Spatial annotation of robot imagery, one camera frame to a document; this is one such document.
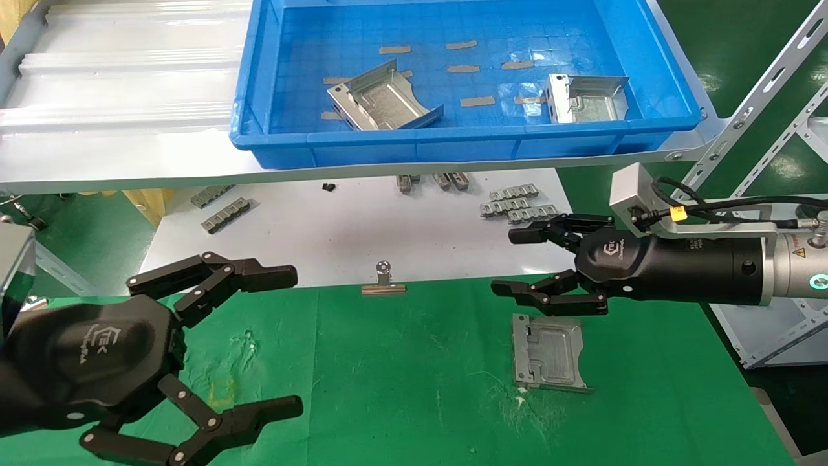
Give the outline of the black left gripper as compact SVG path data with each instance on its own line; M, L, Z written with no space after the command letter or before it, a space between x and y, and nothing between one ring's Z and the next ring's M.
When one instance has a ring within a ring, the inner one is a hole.
M207 465L226 449L255 443L265 425L302 415L296 395L218 414L175 377L186 351L181 326L195 327L237 292L293 288L294 266L264 267L254 258L205 252L142 272L126 284L134 297L122 303L71 304L17 317L2 344L3 436L102 421L80 438L80 446L101 460ZM184 291L175 316L154 301ZM172 445L120 433L122 422L138 421L164 395L196 425L189 439Z

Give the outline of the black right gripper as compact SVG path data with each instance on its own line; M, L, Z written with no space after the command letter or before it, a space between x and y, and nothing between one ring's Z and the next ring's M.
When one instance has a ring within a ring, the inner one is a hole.
M611 216L560 214L509 230L514 245L551 242L578 250L577 272L567 269L535 283L494 280L492 292L545 316L606 315L609 296L730 305L770 299L770 265L760 238L666 239L601 230L606 228L615 228ZM580 286L589 291L576 294Z

